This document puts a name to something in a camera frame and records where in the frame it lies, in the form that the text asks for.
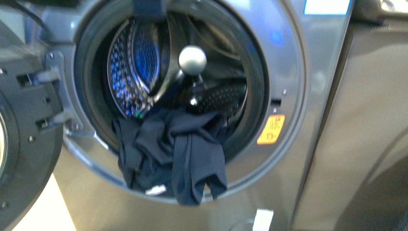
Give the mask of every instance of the orange sticker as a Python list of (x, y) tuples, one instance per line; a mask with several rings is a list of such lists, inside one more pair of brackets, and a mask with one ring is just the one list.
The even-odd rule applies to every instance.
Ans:
[(257, 144), (272, 144), (278, 140), (279, 134), (282, 131), (285, 115), (271, 115), (268, 118), (262, 134), (256, 141)]

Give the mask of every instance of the dark blue cloth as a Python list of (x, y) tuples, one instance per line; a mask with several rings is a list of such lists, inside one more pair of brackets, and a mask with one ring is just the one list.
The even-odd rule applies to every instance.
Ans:
[(143, 121), (117, 119), (118, 165), (128, 187), (147, 190), (164, 184), (166, 196), (181, 205), (199, 205), (207, 184), (216, 199), (227, 190), (218, 141), (225, 138), (223, 124), (216, 112), (192, 115), (168, 109), (155, 109)]

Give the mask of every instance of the white label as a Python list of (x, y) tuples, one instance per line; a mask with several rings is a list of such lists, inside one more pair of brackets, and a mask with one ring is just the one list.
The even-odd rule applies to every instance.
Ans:
[(350, 0), (306, 0), (305, 14), (345, 15)]
[(156, 185), (153, 188), (146, 190), (145, 194), (148, 196), (157, 196), (160, 195), (162, 193), (164, 193), (166, 191), (166, 186), (164, 184), (162, 185)]
[(272, 222), (273, 210), (258, 209), (256, 211), (252, 231), (268, 231)]

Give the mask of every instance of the floor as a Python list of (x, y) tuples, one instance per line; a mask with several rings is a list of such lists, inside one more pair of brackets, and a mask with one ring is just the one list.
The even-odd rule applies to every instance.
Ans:
[(36, 203), (13, 229), (28, 230), (76, 231), (54, 174)]

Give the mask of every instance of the silver ball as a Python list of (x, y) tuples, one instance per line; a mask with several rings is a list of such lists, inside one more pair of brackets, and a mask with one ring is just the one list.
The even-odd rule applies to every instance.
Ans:
[(203, 49), (194, 45), (183, 48), (178, 59), (181, 70), (190, 76), (199, 75), (207, 65), (207, 57)]

